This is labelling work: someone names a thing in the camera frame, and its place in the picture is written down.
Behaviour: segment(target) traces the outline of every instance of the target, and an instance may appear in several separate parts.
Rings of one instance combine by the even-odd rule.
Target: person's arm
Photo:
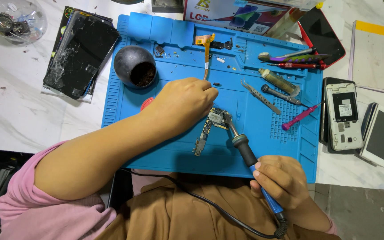
[[[250,182],[251,193],[263,197],[260,186],[285,210],[291,223],[320,232],[327,232],[331,222],[309,196],[306,175],[300,163],[291,157],[263,156],[255,165]]]
[[[43,157],[35,168],[34,184],[57,199],[89,196],[126,161],[206,116],[217,95],[208,81],[169,82],[139,114],[72,139]]]

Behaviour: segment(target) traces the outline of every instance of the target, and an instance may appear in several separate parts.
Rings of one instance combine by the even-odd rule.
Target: red screwdriver
[[[287,131],[288,129],[290,129],[290,127],[297,123],[298,121],[302,120],[303,118],[305,118],[306,116],[308,116],[309,114],[311,114],[311,112],[315,111],[315,109],[317,109],[317,107],[319,105],[321,105],[321,103],[319,103],[318,105],[315,105],[313,107],[310,107],[308,108],[307,110],[303,111],[301,114],[297,115],[295,118],[293,118],[293,120],[289,121],[288,123],[284,123],[281,125],[282,129],[284,129],[285,131]]]
[[[280,68],[316,68],[324,70],[327,65],[325,63],[292,63],[292,62],[282,62],[277,64],[268,64],[269,66],[278,66]]]

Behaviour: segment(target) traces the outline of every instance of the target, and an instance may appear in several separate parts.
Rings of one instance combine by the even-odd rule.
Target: cracked phone screen
[[[78,99],[119,37],[112,23],[75,11],[44,77],[44,83]]]

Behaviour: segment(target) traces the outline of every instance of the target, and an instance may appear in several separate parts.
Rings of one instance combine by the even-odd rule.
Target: metal tweezers
[[[242,84],[242,79],[241,79],[241,85],[243,85],[244,88],[248,89],[251,95],[257,97],[261,102],[263,102],[266,106],[272,109],[272,111],[274,111],[276,114],[281,114],[281,111],[277,107],[275,107],[272,103],[270,103],[270,101],[268,101],[264,96],[262,96],[255,88],[248,85],[245,82],[245,78],[244,78],[244,84]]]

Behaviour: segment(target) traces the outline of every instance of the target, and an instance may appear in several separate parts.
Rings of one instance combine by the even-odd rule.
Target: pink screwdriver
[[[310,107],[308,108],[307,110],[303,111],[301,114],[297,115],[295,118],[293,118],[293,120],[289,121],[288,123],[284,123],[282,124],[282,129],[284,129],[285,131],[287,131],[288,129],[290,129],[290,127],[297,123],[298,121],[302,120],[303,118],[305,118],[306,116],[308,116],[309,114],[311,114],[311,112],[315,111],[315,109],[317,109],[317,107],[319,105],[321,105],[321,103],[323,102],[320,102],[318,105],[315,105],[313,107]]]

